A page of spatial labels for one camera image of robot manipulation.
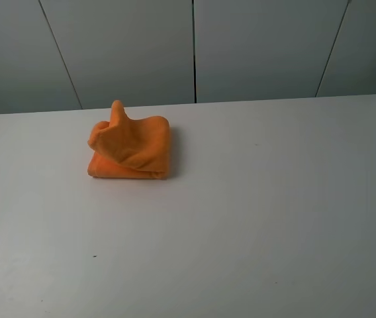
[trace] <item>table surface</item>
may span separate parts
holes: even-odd
[[[0,115],[0,317],[376,317],[376,95],[127,109],[172,177],[87,175],[108,109]]]

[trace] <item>cabinet door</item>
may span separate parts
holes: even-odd
[[[191,0],[42,0],[82,107],[194,102]]]
[[[376,94],[376,0],[353,0],[318,96]]]
[[[197,101],[314,97],[347,0],[195,0]]]
[[[0,0],[0,113],[80,109],[37,1]]]

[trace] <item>folded towel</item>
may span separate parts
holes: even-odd
[[[90,176],[166,179],[169,175],[170,127],[161,116],[129,119],[123,104],[114,101],[110,122],[94,126],[88,145],[95,151]]]

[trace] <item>orange cloth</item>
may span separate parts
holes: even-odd
[[[170,127],[161,116],[129,119],[123,104],[114,101],[110,122],[94,126],[88,145],[95,151],[90,176],[166,179],[169,175]]]

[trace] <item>towel fold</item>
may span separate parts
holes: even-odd
[[[95,151],[90,176],[166,179],[169,175],[170,127],[161,116],[129,119],[123,104],[114,101],[110,122],[94,126],[88,145]]]

